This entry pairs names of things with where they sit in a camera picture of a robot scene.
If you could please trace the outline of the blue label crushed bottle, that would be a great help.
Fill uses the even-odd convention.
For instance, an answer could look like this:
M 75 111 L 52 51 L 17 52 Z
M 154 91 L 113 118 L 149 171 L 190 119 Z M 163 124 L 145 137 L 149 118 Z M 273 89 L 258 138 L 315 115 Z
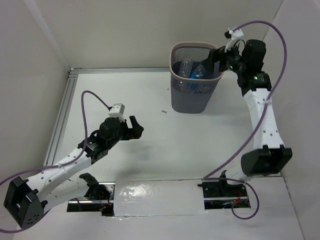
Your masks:
M 207 94 L 212 89 L 210 84 L 190 83 L 188 86 L 193 94 Z

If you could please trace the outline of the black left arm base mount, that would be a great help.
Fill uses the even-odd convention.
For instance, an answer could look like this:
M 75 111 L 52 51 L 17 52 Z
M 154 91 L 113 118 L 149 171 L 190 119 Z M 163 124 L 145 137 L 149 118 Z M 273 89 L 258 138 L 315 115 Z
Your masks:
M 99 212 L 104 217 L 113 217 L 114 213 L 114 182 L 98 182 L 89 173 L 79 176 L 86 182 L 88 189 L 80 197 L 71 199 L 67 204 L 68 213 L 95 213 Z

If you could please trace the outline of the blue label blue cap bottle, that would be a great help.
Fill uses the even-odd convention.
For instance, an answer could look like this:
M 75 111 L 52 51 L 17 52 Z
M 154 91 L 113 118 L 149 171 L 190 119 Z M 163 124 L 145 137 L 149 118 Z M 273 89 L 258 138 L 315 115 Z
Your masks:
M 208 71 L 203 64 L 199 64 L 191 73 L 191 79 L 205 79 L 208 75 Z

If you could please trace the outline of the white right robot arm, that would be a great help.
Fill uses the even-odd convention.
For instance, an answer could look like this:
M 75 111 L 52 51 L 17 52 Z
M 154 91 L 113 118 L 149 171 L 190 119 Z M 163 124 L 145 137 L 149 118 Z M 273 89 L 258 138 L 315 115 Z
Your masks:
M 227 49 L 212 49 L 204 60 L 206 68 L 219 63 L 219 71 L 231 70 L 237 75 L 237 84 L 248 106 L 253 132 L 248 139 L 253 149 L 244 153 L 238 168 L 225 172 L 227 178 L 249 179 L 278 174 L 293 156 L 290 147 L 280 136 L 273 111 L 271 93 L 275 87 L 262 70 L 266 44 L 261 40 L 248 40 L 242 52 L 234 45 Z

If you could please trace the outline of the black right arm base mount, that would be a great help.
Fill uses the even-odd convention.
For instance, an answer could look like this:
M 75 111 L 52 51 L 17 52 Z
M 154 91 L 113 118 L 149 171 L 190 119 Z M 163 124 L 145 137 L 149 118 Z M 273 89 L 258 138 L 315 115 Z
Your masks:
M 244 184 L 232 183 L 226 179 L 203 181 L 197 187 L 202 189 L 205 210 L 249 208 L 247 190 Z

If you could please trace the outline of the clear unlabelled plastic bottle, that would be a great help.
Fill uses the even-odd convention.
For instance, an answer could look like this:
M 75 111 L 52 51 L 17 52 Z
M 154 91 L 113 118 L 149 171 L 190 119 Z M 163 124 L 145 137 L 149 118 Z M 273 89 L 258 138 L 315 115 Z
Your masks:
M 189 78 L 193 67 L 193 61 L 190 59 L 184 59 L 181 61 L 178 76 L 182 78 Z

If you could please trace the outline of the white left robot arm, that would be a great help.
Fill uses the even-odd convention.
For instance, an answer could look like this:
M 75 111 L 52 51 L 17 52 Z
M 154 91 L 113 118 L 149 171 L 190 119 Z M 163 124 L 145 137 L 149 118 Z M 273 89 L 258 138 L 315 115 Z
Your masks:
M 133 115 L 129 119 L 131 127 L 125 119 L 108 117 L 56 164 L 26 179 L 19 173 L 10 177 L 3 205 L 21 230 L 31 228 L 52 208 L 70 199 L 84 196 L 92 200 L 99 191 L 107 198 L 110 196 L 92 175 L 81 171 L 105 157 L 118 142 L 142 136 L 144 128 Z

